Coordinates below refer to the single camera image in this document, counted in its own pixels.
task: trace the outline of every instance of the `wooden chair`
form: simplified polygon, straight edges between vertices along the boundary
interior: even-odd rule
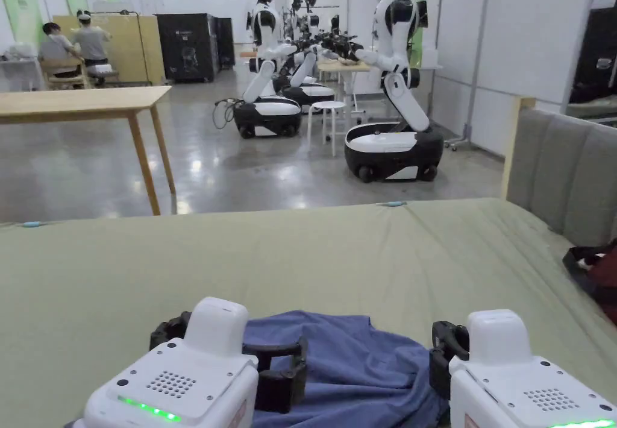
[[[56,77],[54,71],[59,68],[67,68],[75,70],[80,68],[81,74],[74,77]],[[41,61],[41,69],[45,77],[45,83],[49,90],[62,88],[62,86],[83,86],[84,89],[92,89],[88,79],[86,65],[82,60],[77,58],[67,58],[66,60],[43,60]]]

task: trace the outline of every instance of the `white stool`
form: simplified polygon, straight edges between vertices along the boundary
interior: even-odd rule
[[[308,148],[310,149],[310,139],[311,133],[313,129],[313,111],[314,110],[323,110],[324,111],[324,127],[322,128],[322,140],[324,145],[326,145],[326,129],[328,128],[328,111],[332,113],[332,132],[330,134],[332,141],[332,156],[336,156],[336,110],[341,110],[345,108],[345,103],[342,101],[318,101],[317,103],[313,103],[308,111]]]

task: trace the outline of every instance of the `black robot shoulder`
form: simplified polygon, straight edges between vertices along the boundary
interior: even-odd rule
[[[413,17],[413,3],[411,0],[394,0],[390,4],[392,23],[409,22]]]
[[[274,29],[277,25],[277,18],[272,12],[262,10],[261,12],[259,12],[258,17],[261,26],[270,26],[272,29]]]

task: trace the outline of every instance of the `green led light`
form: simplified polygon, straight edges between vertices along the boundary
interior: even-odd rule
[[[153,415],[157,415],[158,417],[162,417],[168,420],[171,420],[172,422],[179,422],[182,419],[180,417],[178,417],[177,415],[171,414],[169,412],[164,412],[161,409],[157,409],[156,407],[150,407],[144,403],[141,402],[136,402],[133,401],[132,399],[129,398],[124,398],[122,396],[118,397],[118,400],[121,402],[124,402],[126,404],[132,405],[133,407],[139,407],[143,410],[146,410],[147,412],[152,413]]]
[[[555,425],[550,428],[609,428],[615,426],[612,420],[598,420],[596,422],[570,423],[567,425]]]

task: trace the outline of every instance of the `gray upholstered headboard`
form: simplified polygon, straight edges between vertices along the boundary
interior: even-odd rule
[[[575,245],[617,237],[617,129],[522,109],[506,198]]]

